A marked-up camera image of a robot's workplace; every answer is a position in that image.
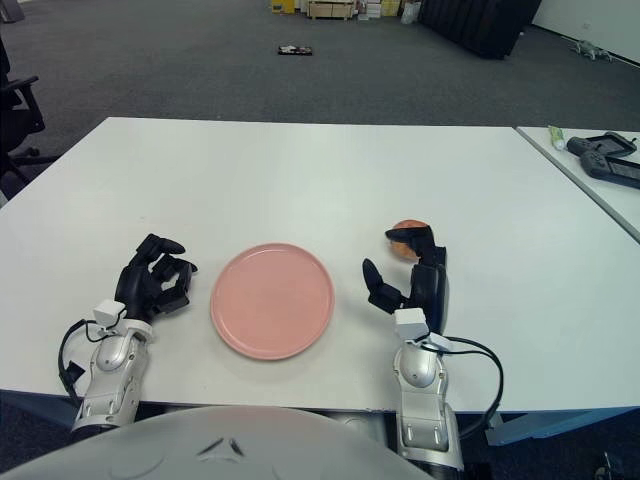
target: table surface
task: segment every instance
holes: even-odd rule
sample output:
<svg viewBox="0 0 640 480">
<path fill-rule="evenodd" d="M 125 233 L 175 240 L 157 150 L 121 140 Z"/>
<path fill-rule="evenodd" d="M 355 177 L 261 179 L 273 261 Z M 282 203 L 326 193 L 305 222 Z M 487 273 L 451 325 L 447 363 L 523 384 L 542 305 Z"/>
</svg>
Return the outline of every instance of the table surface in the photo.
<svg viewBox="0 0 640 480">
<path fill-rule="evenodd" d="M 0 388 L 64 394 L 63 333 L 153 232 L 199 272 L 191 304 L 154 323 L 143 400 L 393 410 L 399 341 L 361 263 L 408 293 L 411 265 L 383 235 L 405 218 L 447 246 L 445 333 L 500 356 L 502 411 L 640 404 L 640 248 L 516 131 L 490 127 L 107 119 L 0 210 Z M 227 347 L 209 313 L 224 265 L 267 242 L 312 252 L 336 292 L 319 341 L 277 362 Z M 86 366 L 94 347 L 77 335 L 66 358 Z M 446 364 L 452 407 L 484 410 L 490 361 Z"/>
<path fill-rule="evenodd" d="M 640 242 L 640 190 L 590 177 L 580 166 L 578 157 L 567 150 L 553 148 L 547 128 L 518 127 L 518 131 Z M 605 131 L 566 128 L 563 132 L 568 141 L 571 137 L 596 137 Z M 618 133 L 629 140 L 640 138 L 638 132 Z M 640 163 L 640 152 L 636 151 L 624 160 Z"/>
</svg>

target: black cable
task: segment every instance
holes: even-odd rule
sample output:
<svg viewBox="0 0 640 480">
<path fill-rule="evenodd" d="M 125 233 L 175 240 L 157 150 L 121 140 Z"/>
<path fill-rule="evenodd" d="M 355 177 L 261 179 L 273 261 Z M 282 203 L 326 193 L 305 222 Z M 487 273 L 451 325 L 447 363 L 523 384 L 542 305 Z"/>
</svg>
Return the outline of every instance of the black cable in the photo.
<svg viewBox="0 0 640 480">
<path fill-rule="evenodd" d="M 75 380 L 71 377 L 69 372 L 67 372 L 67 369 L 64 367 L 64 360 L 62 356 L 64 354 L 64 347 L 67 344 L 69 337 L 73 334 L 73 332 L 75 332 L 79 328 L 82 328 L 83 326 L 84 326 L 84 334 L 87 337 L 87 340 L 89 340 L 91 343 L 98 343 L 104 340 L 105 338 L 112 336 L 112 335 L 104 335 L 100 338 L 91 338 L 89 336 L 89 324 L 95 324 L 95 323 L 96 323 L 95 320 L 85 320 L 84 318 L 82 320 L 78 320 L 76 323 L 71 325 L 71 327 L 69 327 L 67 332 L 64 334 L 64 337 L 62 337 L 62 342 L 60 343 L 60 348 L 58 349 L 58 376 L 60 377 L 60 381 L 62 382 L 64 389 L 69 394 L 69 397 L 71 397 L 71 401 L 77 408 L 80 408 L 80 405 L 82 404 L 82 402 L 80 401 L 80 398 L 78 398 L 78 394 L 76 393 L 76 389 L 74 387 Z"/>
<path fill-rule="evenodd" d="M 76 389 L 73 387 L 73 383 L 74 383 L 73 379 L 71 378 L 67 370 L 64 368 L 62 354 L 64 352 L 64 346 L 67 344 L 67 340 L 69 340 L 69 337 L 73 334 L 73 332 L 75 332 L 82 326 L 86 325 L 86 323 L 87 321 L 82 319 L 82 320 L 78 320 L 76 323 L 71 325 L 67 330 L 67 332 L 64 334 L 64 337 L 62 337 L 62 343 L 60 343 L 60 348 L 58 349 L 58 376 L 60 377 L 60 381 L 62 382 L 64 389 L 67 391 L 67 393 L 71 397 L 71 401 L 77 408 L 80 407 L 81 402 L 80 402 L 80 399 L 78 398 L 78 395 L 76 394 Z"/>
<path fill-rule="evenodd" d="M 85 324 L 84 324 L 84 336 L 87 337 L 87 340 L 89 340 L 91 343 L 99 343 L 102 340 L 104 340 L 107 337 L 112 337 L 113 335 L 103 335 L 102 337 L 98 337 L 98 338 L 91 338 L 89 336 L 89 324 L 93 323 L 95 324 L 96 321 L 95 320 L 85 320 Z"/>
<path fill-rule="evenodd" d="M 423 335 L 422 337 L 417 338 L 415 342 L 418 343 L 424 340 L 425 338 L 427 338 L 427 335 Z M 440 353 L 444 355 L 468 355 L 468 354 L 483 355 L 487 358 L 490 358 L 493 361 L 493 363 L 495 363 L 496 367 L 498 368 L 498 372 L 500 373 L 498 392 L 495 396 L 495 399 L 493 400 L 489 408 L 482 414 L 482 416 L 477 422 L 472 423 L 470 426 L 468 426 L 467 428 L 465 428 L 463 431 L 460 432 L 460 439 L 464 440 L 465 438 L 469 438 L 472 435 L 483 430 L 486 427 L 489 420 L 491 419 L 491 417 L 498 410 L 498 406 L 500 405 L 500 400 L 502 399 L 502 392 L 504 390 L 504 371 L 502 369 L 502 364 L 500 363 L 500 359 L 495 353 L 493 353 L 493 351 L 489 347 L 486 347 L 479 342 L 476 342 L 474 340 L 469 340 L 466 338 L 461 338 L 461 337 L 445 337 L 445 338 L 452 342 L 465 343 L 467 345 L 471 345 L 473 347 L 479 348 L 480 350 L 461 350 L 461 351 L 455 351 L 455 352 L 447 352 L 444 350 L 429 348 L 426 345 L 418 345 L 418 346 L 422 350 L 426 350 L 427 352 Z"/>
</svg>

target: cardboard box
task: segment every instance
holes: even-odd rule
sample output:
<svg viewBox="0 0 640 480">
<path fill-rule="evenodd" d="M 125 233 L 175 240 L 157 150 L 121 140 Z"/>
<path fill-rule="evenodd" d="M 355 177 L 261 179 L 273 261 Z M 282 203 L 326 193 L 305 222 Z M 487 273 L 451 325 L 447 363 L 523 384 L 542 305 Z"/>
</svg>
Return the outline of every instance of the cardboard box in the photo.
<svg viewBox="0 0 640 480">
<path fill-rule="evenodd" d="M 334 4 L 331 16 L 335 18 L 351 18 L 353 14 L 352 4 Z"/>
<path fill-rule="evenodd" d="M 307 12 L 308 17 L 333 17 L 333 18 L 351 18 L 353 16 L 353 3 L 352 2 L 331 2 L 327 0 L 323 1 L 309 1 L 309 10 Z"/>
</svg>

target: black chair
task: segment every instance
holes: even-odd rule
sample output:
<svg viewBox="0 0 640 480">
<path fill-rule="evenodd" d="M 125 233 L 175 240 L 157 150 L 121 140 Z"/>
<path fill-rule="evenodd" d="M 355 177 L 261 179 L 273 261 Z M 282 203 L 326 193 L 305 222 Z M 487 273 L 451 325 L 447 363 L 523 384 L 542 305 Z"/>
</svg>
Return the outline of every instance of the black chair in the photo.
<svg viewBox="0 0 640 480">
<path fill-rule="evenodd" d="M 44 121 L 38 108 L 31 85 L 38 77 L 9 81 L 7 74 L 11 70 L 7 52 L 0 39 L 2 49 L 0 61 L 2 72 L 0 74 L 0 178 L 7 173 L 14 173 L 25 185 L 29 178 L 20 171 L 19 167 L 26 165 L 41 165 L 52 163 L 58 157 L 41 157 L 37 148 L 25 150 L 9 155 L 9 152 L 19 147 L 25 138 L 32 133 L 44 130 Z M 27 108 L 16 108 L 24 103 Z"/>
</svg>

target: table leg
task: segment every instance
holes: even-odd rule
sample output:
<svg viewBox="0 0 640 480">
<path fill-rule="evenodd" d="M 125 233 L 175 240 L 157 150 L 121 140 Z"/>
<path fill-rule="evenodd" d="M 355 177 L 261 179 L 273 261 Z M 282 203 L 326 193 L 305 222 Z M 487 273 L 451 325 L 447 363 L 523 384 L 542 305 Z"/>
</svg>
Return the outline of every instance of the table leg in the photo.
<svg viewBox="0 0 640 480">
<path fill-rule="evenodd" d="M 492 446 L 507 445 L 527 438 L 553 437 L 560 433 L 621 415 L 635 410 L 635 408 L 637 407 L 533 412 L 504 423 L 498 417 L 492 419 L 493 428 L 486 430 L 485 435 L 487 442 Z"/>
<path fill-rule="evenodd" d="M 78 409 L 63 398 L 36 393 L 0 392 L 0 400 L 71 430 Z"/>
</svg>

